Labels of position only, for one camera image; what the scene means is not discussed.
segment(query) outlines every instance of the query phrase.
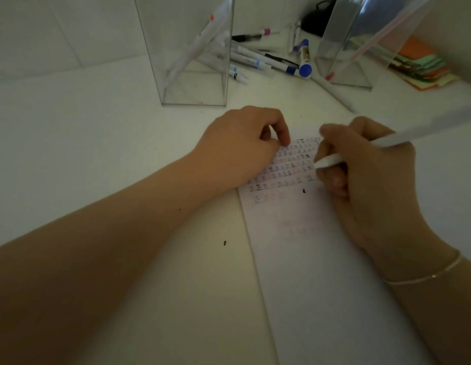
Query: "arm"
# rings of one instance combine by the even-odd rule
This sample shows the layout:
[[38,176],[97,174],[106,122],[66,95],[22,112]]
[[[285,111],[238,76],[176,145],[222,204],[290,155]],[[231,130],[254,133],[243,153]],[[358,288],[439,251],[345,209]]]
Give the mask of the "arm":
[[[408,281],[442,271],[458,252],[425,222],[415,193],[411,144],[377,148],[393,133],[372,120],[326,124],[316,160],[338,152],[345,166],[318,170],[350,238],[371,257],[381,276]],[[442,364],[471,364],[471,262],[419,284],[390,285],[403,309]]]
[[153,175],[0,247],[0,363],[58,363],[116,308],[173,230],[269,164],[279,110],[228,111],[195,150]]

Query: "left forearm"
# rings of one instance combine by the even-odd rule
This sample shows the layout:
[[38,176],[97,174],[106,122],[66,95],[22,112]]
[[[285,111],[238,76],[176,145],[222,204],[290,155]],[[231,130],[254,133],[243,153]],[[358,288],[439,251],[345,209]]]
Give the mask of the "left forearm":
[[0,247],[0,360],[65,359],[217,191],[190,156]]

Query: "hand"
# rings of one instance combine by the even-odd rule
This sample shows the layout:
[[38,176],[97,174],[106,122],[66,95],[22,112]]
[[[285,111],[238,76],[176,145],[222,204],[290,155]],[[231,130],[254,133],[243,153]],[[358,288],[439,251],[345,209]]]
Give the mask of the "hand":
[[[269,126],[279,140],[271,138]],[[192,154],[225,192],[257,176],[271,163],[279,147],[288,146],[290,141],[281,111],[246,106],[215,119]]]
[[390,280],[438,271],[452,261],[450,246],[427,226],[415,192],[415,149],[410,143],[369,143],[394,133],[366,117],[349,125],[325,124],[315,161],[340,153],[345,164],[318,169],[350,238]]

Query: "stack of colorful sticky notes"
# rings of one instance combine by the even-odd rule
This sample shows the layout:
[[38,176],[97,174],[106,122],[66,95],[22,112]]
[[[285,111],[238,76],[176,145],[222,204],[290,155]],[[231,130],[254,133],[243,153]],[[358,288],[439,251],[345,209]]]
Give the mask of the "stack of colorful sticky notes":
[[410,37],[391,61],[390,67],[420,91],[440,87],[460,77],[450,72],[450,67],[435,50],[416,37]]

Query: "person's right hand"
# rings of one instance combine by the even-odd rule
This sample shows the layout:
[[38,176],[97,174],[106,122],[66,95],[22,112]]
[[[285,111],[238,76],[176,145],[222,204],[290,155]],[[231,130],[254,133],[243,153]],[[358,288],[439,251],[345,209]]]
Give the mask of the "person's right hand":
[[[366,117],[355,118],[349,126],[324,124],[320,132],[324,140],[315,161],[340,153],[346,163],[318,169],[317,176],[332,193],[350,238],[381,273],[391,280],[407,279],[447,261],[450,250],[427,226],[419,208],[414,147],[373,146],[370,140],[394,132]],[[431,249],[439,253],[435,256]]]

